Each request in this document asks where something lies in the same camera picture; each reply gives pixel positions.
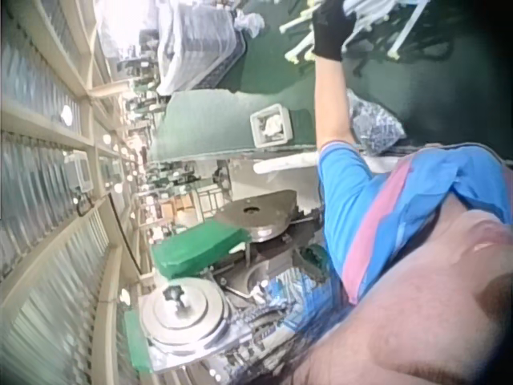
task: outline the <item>small white box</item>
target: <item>small white box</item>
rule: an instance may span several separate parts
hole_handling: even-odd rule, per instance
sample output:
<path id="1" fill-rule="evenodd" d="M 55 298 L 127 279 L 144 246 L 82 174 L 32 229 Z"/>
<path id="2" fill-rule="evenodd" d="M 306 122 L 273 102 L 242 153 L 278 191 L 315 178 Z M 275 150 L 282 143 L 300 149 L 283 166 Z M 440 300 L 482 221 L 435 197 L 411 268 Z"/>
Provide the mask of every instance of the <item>small white box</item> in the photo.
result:
<path id="1" fill-rule="evenodd" d="M 264 134 L 265 124 L 267 120 L 273 116 L 280 116 L 281 131 L 272 136 L 267 136 Z M 257 148 L 285 144 L 293 138 L 289 110 L 281 104 L 274 104 L 261 111 L 255 112 L 251 114 L 249 120 L 251 122 L 253 141 Z"/>

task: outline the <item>plastic bag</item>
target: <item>plastic bag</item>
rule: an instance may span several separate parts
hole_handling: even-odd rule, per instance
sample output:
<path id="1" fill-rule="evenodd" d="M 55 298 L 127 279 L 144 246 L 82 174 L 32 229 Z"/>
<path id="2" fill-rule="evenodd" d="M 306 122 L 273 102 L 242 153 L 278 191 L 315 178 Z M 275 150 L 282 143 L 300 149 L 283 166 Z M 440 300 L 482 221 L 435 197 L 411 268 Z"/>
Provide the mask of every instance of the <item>plastic bag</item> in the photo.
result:
<path id="1" fill-rule="evenodd" d="M 242 10 L 237 10 L 233 26 L 236 30 L 246 30 L 251 39 L 254 39 L 264 29 L 265 22 L 259 14 L 244 14 Z"/>
<path id="2" fill-rule="evenodd" d="M 379 104 L 358 98 L 347 90 L 349 117 L 354 134 L 370 155 L 378 155 L 406 138 L 401 122 Z"/>
<path id="3" fill-rule="evenodd" d="M 169 0 L 160 7 L 159 17 L 161 83 L 157 91 L 161 95 L 190 90 L 236 48 L 232 16 L 227 10 Z"/>

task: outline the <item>hand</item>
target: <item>hand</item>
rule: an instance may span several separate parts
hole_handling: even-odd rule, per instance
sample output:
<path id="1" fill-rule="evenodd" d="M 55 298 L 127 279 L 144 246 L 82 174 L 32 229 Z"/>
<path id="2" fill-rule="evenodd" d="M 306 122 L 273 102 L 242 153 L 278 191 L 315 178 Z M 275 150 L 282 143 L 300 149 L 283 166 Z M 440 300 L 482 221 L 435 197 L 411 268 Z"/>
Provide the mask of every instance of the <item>hand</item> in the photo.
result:
<path id="1" fill-rule="evenodd" d="M 322 58 L 342 61 L 342 44 L 351 35 L 356 15 L 345 16 L 344 0 L 325 0 L 313 12 L 312 24 L 315 38 L 313 53 Z"/>

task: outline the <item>cable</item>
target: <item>cable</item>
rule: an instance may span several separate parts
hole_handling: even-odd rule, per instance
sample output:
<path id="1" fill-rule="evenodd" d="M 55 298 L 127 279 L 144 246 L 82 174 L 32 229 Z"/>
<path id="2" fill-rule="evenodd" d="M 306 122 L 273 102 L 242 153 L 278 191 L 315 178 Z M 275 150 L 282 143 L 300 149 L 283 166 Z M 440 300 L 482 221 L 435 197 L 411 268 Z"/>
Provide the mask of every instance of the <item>cable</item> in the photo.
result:
<path id="1" fill-rule="evenodd" d="M 87 198 L 87 201 L 89 202 L 89 209 L 85 212 L 85 213 L 82 213 L 82 210 L 80 208 L 80 201 L 82 200 L 82 197 L 86 197 Z M 75 205 L 75 208 L 77 210 L 77 214 L 79 215 L 79 217 L 83 217 L 84 215 L 86 215 L 87 213 L 89 213 L 94 207 L 95 207 L 95 204 L 93 203 L 91 197 L 89 197 L 89 194 L 87 194 L 86 192 L 83 193 L 83 194 L 80 194 L 79 197 L 77 198 L 77 203 Z"/>
<path id="2" fill-rule="evenodd" d="M 121 224 L 121 220 L 119 219 L 118 212 L 116 211 L 115 206 L 114 206 L 114 200 L 112 199 L 112 193 L 110 192 L 107 195 L 109 197 L 109 201 L 111 202 L 112 210 L 114 211 L 114 216 L 115 216 L 116 222 L 118 223 L 119 230 L 121 231 L 121 235 L 123 236 L 123 240 L 125 242 L 125 245 L 127 246 L 128 253 L 130 254 L 130 258 L 131 258 L 132 262 L 134 262 L 135 268 L 137 269 L 137 272 L 139 273 L 139 275 L 142 275 L 143 271 L 141 270 L 139 264 L 135 260 L 135 256 L 134 256 L 133 252 L 131 251 L 130 245 L 128 244 L 127 236 L 125 235 L 125 232 L 123 231 L 123 225 Z"/>

